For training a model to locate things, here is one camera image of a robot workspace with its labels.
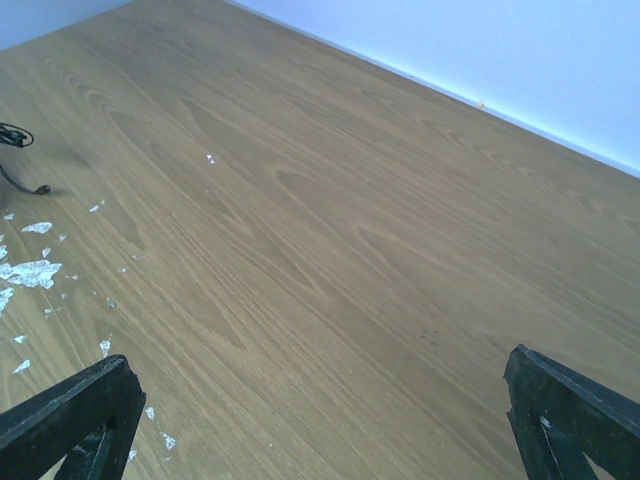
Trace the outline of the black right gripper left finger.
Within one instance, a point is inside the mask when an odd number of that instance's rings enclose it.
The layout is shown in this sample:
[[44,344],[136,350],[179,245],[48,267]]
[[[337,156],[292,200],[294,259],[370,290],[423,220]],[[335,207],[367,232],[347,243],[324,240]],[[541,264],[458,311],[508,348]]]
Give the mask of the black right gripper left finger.
[[120,479],[146,403],[123,355],[111,355],[1,414],[1,477]]

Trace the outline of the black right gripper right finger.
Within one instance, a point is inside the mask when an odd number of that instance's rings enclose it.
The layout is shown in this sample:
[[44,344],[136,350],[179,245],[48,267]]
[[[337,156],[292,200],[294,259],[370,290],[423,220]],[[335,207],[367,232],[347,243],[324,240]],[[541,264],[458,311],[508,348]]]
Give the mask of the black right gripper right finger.
[[504,372],[507,417],[530,479],[639,477],[639,404],[520,344]]

